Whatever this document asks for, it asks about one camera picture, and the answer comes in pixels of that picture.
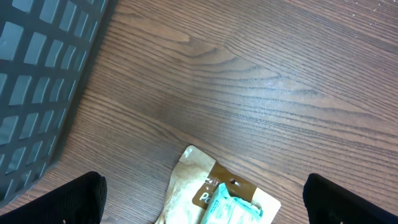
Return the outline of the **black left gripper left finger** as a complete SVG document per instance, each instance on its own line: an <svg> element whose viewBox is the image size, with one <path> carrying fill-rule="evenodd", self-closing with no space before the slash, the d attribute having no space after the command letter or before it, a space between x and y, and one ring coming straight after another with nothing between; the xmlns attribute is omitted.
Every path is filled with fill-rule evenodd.
<svg viewBox="0 0 398 224"><path fill-rule="evenodd" d="M106 178L90 171L1 215L1 224L97 224L107 197Z"/></svg>

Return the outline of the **beige brown snack bag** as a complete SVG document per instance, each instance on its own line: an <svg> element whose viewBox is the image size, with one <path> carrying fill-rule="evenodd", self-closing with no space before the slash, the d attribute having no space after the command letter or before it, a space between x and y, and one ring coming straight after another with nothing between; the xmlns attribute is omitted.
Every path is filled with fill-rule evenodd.
<svg viewBox="0 0 398 224"><path fill-rule="evenodd" d="M230 196L262 209L259 223L271 223L281 208L276 198L191 145L172 171L164 207L156 222L201 223L213 192L222 183L227 186Z"/></svg>

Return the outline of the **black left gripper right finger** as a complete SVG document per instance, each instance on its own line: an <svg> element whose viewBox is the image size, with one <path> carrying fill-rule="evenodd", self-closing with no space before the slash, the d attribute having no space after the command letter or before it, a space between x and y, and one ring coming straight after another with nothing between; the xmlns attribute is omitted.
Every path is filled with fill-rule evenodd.
<svg viewBox="0 0 398 224"><path fill-rule="evenodd" d="M310 224L397 224L397 216L312 173L303 187Z"/></svg>

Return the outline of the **teal wet wipes pack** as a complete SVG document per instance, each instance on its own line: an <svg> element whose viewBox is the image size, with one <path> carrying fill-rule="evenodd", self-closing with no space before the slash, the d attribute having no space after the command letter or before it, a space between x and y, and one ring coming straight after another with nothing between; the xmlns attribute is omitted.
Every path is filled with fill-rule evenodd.
<svg viewBox="0 0 398 224"><path fill-rule="evenodd" d="M254 224L262 219L263 211L255 205L230 196L222 183L213 192L201 224Z"/></svg>

